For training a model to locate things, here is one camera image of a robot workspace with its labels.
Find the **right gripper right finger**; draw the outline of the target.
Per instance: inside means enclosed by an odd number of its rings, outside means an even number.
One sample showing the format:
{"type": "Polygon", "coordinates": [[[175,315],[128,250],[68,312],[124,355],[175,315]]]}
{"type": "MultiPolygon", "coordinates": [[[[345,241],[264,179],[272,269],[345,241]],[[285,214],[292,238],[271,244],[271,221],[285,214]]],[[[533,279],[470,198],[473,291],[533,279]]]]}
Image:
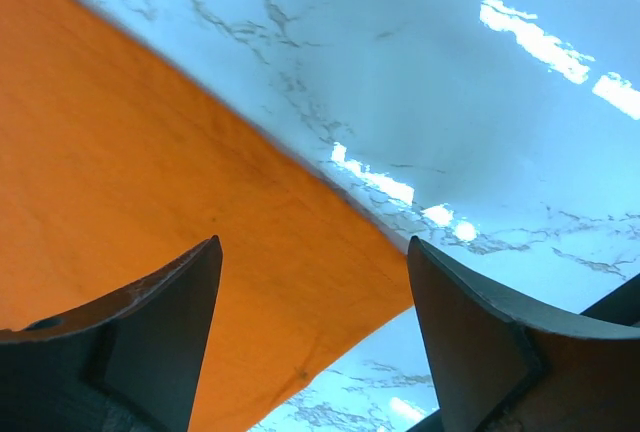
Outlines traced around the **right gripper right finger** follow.
{"type": "Polygon", "coordinates": [[[439,408],[421,431],[635,431],[639,282],[581,313],[536,300],[413,237],[414,306],[439,408]]]}

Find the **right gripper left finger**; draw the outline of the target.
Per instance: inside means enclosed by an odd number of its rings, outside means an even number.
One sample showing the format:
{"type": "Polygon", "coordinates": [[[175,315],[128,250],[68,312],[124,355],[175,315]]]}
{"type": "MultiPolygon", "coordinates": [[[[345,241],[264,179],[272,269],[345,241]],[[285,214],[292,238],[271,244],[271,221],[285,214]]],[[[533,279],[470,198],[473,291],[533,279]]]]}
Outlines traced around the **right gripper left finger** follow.
{"type": "Polygon", "coordinates": [[[89,303],[2,330],[2,430],[187,430],[221,268],[213,236],[89,303]]]}

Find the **orange t shirt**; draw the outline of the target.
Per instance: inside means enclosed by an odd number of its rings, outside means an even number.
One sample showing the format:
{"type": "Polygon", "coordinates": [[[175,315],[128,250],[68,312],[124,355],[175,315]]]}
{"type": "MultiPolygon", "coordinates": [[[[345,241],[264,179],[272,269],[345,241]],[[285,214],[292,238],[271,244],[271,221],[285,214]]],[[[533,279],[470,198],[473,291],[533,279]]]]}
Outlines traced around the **orange t shirt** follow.
{"type": "Polygon", "coordinates": [[[191,416],[244,431],[406,310],[406,260],[328,186],[75,0],[1,0],[1,325],[218,236],[191,416]]]}

